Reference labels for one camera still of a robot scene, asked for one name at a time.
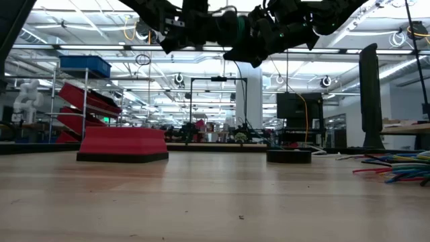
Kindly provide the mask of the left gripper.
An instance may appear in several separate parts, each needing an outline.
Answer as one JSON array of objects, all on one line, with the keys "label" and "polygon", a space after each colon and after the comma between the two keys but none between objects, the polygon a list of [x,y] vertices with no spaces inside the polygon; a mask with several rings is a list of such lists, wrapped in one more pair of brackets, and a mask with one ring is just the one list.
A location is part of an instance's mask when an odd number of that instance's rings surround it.
[{"label": "left gripper", "polygon": [[189,46],[201,49],[205,43],[217,40],[219,44],[238,42],[237,15],[222,15],[217,24],[217,17],[191,10],[167,16],[162,23],[161,47],[166,54]]}]

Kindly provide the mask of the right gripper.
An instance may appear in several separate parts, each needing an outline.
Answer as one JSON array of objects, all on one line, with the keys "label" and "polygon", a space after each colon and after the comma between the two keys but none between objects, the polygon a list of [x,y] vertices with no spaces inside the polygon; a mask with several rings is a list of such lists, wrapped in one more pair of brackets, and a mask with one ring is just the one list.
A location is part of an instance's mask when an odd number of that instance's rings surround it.
[{"label": "right gripper", "polygon": [[[258,26],[265,50],[285,50],[302,44],[312,50],[319,39],[307,23],[283,25],[263,19],[258,21]],[[248,42],[237,44],[223,54],[226,61],[249,63],[253,68],[259,67],[267,57],[263,49]]]}]

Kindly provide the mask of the black tape roll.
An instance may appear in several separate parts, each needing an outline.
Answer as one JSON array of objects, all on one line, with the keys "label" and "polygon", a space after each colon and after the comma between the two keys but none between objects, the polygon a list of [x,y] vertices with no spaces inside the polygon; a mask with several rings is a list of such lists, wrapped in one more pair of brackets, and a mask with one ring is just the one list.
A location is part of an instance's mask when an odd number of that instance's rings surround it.
[{"label": "black tape roll", "polygon": [[307,164],[312,163],[312,153],[300,150],[268,150],[266,161],[269,163]]}]

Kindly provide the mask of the white building column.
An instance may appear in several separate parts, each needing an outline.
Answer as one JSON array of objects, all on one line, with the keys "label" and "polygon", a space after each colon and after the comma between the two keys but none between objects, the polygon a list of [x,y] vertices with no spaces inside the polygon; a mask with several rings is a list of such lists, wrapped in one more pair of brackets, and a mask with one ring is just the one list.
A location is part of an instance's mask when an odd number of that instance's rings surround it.
[{"label": "white building column", "polygon": [[237,124],[245,121],[245,99],[247,96],[247,120],[253,129],[262,129],[263,123],[263,73],[260,67],[253,68],[249,63],[237,62],[239,70],[236,72],[238,78],[247,78],[247,84],[236,81],[236,111]]}]

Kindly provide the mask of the black monitor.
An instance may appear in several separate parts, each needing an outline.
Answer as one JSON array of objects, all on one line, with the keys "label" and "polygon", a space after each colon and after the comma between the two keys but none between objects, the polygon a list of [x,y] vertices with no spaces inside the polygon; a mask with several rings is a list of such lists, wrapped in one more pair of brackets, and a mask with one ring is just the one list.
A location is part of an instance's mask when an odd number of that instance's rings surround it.
[{"label": "black monitor", "polygon": [[286,120],[288,128],[312,128],[313,120],[322,116],[321,93],[277,93],[277,118]]}]

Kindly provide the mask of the black monitor cart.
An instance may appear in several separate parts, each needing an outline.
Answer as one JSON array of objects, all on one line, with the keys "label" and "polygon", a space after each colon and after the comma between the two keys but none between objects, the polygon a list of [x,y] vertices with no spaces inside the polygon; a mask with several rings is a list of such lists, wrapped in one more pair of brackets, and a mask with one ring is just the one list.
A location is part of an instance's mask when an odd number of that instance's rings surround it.
[{"label": "black monitor cart", "polygon": [[280,128],[274,132],[277,144],[306,143],[307,145],[321,145],[325,139],[325,129]]}]

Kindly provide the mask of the wooden workbench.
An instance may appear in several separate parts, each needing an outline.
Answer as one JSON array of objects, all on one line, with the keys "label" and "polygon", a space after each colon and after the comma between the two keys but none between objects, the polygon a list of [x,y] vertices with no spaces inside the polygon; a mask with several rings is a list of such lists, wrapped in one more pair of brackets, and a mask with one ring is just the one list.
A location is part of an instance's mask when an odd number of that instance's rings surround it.
[{"label": "wooden workbench", "polygon": [[186,143],[186,142],[167,142],[168,147],[252,147],[252,148],[267,148],[265,144],[257,143]]}]

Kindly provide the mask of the blue plastic bin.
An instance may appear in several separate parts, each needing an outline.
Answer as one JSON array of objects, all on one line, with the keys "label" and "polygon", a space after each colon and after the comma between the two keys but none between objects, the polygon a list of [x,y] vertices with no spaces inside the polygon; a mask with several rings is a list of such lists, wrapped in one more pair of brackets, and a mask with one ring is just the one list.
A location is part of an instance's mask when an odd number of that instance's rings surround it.
[{"label": "blue plastic bin", "polygon": [[84,78],[88,70],[88,78],[110,78],[111,65],[100,56],[67,55],[59,56],[62,72],[78,78]]}]

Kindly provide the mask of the red and black box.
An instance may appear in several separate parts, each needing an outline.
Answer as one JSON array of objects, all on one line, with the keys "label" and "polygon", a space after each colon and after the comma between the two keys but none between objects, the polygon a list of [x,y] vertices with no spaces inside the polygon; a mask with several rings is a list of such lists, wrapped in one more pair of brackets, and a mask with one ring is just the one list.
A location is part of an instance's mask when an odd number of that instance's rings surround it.
[{"label": "red and black box", "polygon": [[88,127],[77,161],[149,163],[169,158],[165,132],[151,128]]}]

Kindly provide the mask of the metal rack with red bins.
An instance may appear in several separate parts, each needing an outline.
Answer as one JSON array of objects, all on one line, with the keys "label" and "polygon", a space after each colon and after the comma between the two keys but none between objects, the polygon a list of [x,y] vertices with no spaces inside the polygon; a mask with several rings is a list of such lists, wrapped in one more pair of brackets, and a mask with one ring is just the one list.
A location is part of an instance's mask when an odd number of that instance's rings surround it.
[{"label": "metal rack with red bins", "polygon": [[56,143],[80,143],[85,137],[87,127],[106,127],[107,124],[99,120],[101,116],[109,121],[117,120],[122,109],[110,98],[90,88],[90,80],[101,79],[101,76],[88,68],[61,68],[63,73],[83,80],[83,86],[64,83],[57,96],[66,101],[66,105],[58,112],[50,112],[50,119],[65,126],[56,138]]}]

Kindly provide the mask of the thin black slanted pole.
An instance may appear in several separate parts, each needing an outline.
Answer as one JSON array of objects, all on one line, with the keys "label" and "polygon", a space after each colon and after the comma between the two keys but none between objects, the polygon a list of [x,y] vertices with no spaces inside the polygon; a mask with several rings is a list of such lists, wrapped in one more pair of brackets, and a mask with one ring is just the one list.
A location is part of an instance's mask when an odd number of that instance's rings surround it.
[{"label": "thin black slanted pole", "polygon": [[406,8],[406,14],[408,17],[408,26],[409,26],[409,30],[411,31],[411,36],[412,36],[412,40],[413,40],[413,53],[414,53],[416,61],[417,61],[417,69],[418,69],[418,73],[419,73],[419,80],[421,83],[421,89],[423,92],[424,105],[425,105],[426,112],[427,112],[427,115],[428,115],[429,120],[430,120],[430,105],[428,102],[427,90],[426,90],[424,76],[423,76],[423,72],[422,72],[422,68],[421,68],[421,61],[420,61],[420,57],[419,57],[419,51],[417,48],[417,42],[415,39],[415,32],[414,32],[414,28],[413,28],[413,21],[411,18],[411,12],[409,9],[408,0],[404,0],[404,3],[405,3],[405,8]]}]

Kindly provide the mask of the wooden table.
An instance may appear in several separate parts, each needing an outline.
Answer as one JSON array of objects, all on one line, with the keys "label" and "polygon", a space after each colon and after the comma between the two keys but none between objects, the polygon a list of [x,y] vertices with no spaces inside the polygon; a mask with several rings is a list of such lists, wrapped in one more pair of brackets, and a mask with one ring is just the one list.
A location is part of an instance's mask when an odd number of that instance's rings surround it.
[{"label": "wooden table", "polygon": [[381,135],[411,136],[412,145],[401,142],[400,147],[409,147],[411,151],[430,150],[430,123],[390,126],[383,128]]}]

